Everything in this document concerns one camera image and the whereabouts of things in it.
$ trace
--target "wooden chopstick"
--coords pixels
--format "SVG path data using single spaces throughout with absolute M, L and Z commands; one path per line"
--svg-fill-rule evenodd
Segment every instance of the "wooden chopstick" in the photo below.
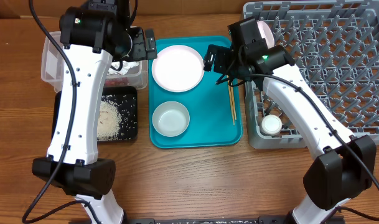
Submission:
M 232 123 L 233 123 L 233 125 L 235 125 L 235 120 L 236 120 L 236 118 L 235 118 L 235 114 L 234 114 L 234 110 L 235 110 L 235 106 L 234 106 L 234 104 L 235 104 L 235 99 L 233 99 L 232 98 L 232 87 L 230 87 L 229 86 L 229 83 L 228 83 L 228 92 L 229 92 L 229 100 L 230 100 L 230 104 L 231 104 L 231 114 L 232 114 Z
M 235 115 L 235 120 L 236 120 L 235 95 L 233 94 L 233 87 L 229 86 L 229 88 L 231 88 L 232 102 L 233 102 L 233 114 Z

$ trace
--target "teal tray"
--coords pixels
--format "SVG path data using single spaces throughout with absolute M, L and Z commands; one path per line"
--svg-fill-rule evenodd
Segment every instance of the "teal tray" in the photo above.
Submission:
M 157 52 L 172 45 L 186 45 L 195 49 L 202 57 L 210 44 L 230 47 L 231 42 L 223 36 L 160 39 L 156 41 Z M 240 99 L 234 88 L 236 123 L 232 123 L 228 84 L 216 85 L 220 74 L 205 72 L 202 81 L 193 89 L 173 93 L 161 88 L 152 76 L 153 60 L 149 61 L 149 122 L 153 144 L 161 149 L 226 146 L 237 143 L 242 134 Z M 152 125 L 154 110 L 166 101 L 182 103 L 189 111 L 190 123 L 184 133 L 169 138 L 159 134 Z

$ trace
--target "plastic bin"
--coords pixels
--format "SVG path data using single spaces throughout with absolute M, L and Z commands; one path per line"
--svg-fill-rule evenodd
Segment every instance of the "plastic bin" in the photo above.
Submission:
M 311 90 L 357 137 L 379 145 L 379 0 L 249 2 L 243 17 L 265 21 L 276 44 L 295 58 Z M 305 147 L 282 109 L 246 83 L 246 123 L 256 149 Z M 260 121 L 283 121 L 279 136 L 261 133 Z
M 60 31 L 51 32 L 51 36 L 59 43 Z M 140 61 L 139 65 L 130 68 L 124 75 L 107 75 L 105 88 L 117 86 L 133 86 L 141 90 L 147 85 L 148 62 Z M 55 92 L 62 90 L 63 83 L 63 58 L 57 49 L 45 38 L 42 52 L 41 79 L 51 84 Z

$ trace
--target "white plate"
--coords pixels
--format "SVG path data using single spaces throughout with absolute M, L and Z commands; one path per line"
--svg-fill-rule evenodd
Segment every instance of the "white plate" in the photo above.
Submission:
M 202 56 L 193 48 L 174 45 L 161 50 L 152 64 L 156 83 L 167 91 L 188 91 L 197 86 L 204 75 Z
M 267 47 L 270 49 L 275 46 L 274 35 L 272 34 L 271 28 L 264 21 L 257 21 L 258 30 L 260 31 L 261 37 L 265 39 Z
M 152 115 L 152 124 L 156 131 L 166 137 L 182 134 L 189 125 L 187 108 L 175 101 L 160 104 Z

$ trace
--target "wooden table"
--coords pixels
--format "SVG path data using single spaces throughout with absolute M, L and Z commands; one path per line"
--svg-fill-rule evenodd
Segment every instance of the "wooden table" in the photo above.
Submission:
M 140 16 L 157 38 L 227 35 L 239 14 Z M 58 19 L 43 19 L 58 30 Z M 44 182 L 32 175 L 33 158 L 50 144 L 55 92 L 41 80 L 44 34 L 32 19 L 0 20 L 0 223 L 20 223 Z M 139 134 L 132 143 L 100 144 L 100 157 L 117 165 L 113 192 L 130 218 L 246 218 L 285 215 L 305 196 L 302 177 L 312 163 L 307 149 L 256 150 L 247 140 L 244 89 L 243 137 L 234 146 L 160 150 L 149 139 L 148 90 L 140 90 Z M 379 179 L 379 147 L 375 173 Z M 30 217 L 72 200 L 50 187 Z M 379 215 L 372 188 L 348 206 Z M 368 223 L 344 213 L 347 223 Z M 87 218 L 75 205 L 40 223 Z

